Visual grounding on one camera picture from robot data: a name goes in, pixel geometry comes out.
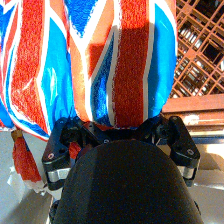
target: red tassel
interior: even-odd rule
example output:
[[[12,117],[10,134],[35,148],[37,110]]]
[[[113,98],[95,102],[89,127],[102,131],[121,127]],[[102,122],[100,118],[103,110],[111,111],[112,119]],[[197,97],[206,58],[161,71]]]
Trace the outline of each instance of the red tassel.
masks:
[[[16,172],[22,176],[24,181],[30,180],[34,183],[41,181],[36,162],[23,137],[16,139],[12,155]]]
[[[76,159],[81,147],[77,142],[71,142],[69,145],[69,154],[72,159]]]

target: union jack flag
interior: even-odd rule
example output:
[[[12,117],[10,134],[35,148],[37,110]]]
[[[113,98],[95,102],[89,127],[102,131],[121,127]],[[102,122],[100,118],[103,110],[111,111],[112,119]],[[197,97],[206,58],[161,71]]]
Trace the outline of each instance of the union jack flag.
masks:
[[[0,108],[11,125],[47,140],[60,117],[129,128],[160,113],[176,64],[175,0],[0,5]]]

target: bolt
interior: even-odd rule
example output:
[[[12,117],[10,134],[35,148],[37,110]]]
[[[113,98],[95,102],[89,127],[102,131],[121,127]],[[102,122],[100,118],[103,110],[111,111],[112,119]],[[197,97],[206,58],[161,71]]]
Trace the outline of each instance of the bolt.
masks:
[[[48,159],[53,159],[54,158],[54,153],[51,153],[48,155]]]
[[[188,150],[187,150],[187,153],[188,153],[189,155],[191,155],[191,156],[194,155],[194,151],[193,151],[192,149],[188,149]]]

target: tassel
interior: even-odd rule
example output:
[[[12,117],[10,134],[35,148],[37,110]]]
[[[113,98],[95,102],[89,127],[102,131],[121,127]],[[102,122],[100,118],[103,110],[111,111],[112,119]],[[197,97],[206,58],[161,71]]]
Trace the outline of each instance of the tassel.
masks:
[[[22,131],[16,130],[12,132],[12,138],[14,140],[12,155],[16,172],[21,175],[23,181],[26,183],[30,181],[33,183],[41,181],[42,183],[36,162],[26,144]]]

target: black bracket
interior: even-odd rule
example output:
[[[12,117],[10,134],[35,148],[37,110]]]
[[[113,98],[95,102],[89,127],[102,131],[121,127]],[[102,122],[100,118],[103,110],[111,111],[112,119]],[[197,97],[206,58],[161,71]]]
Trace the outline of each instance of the black bracket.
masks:
[[[193,184],[199,165],[200,153],[180,117],[169,120],[159,115],[148,119],[137,129],[102,131],[93,122],[82,122],[78,117],[61,118],[55,123],[44,152],[42,163],[50,190],[64,185],[70,170],[69,145],[77,142],[82,150],[77,159],[89,150],[115,140],[136,139],[158,144],[165,139],[171,148],[170,157],[179,168],[187,186]]]
[[[167,140],[171,149],[170,158],[179,168],[186,185],[190,187],[199,166],[200,153],[180,117],[162,119],[164,124],[157,128],[157,139]]]

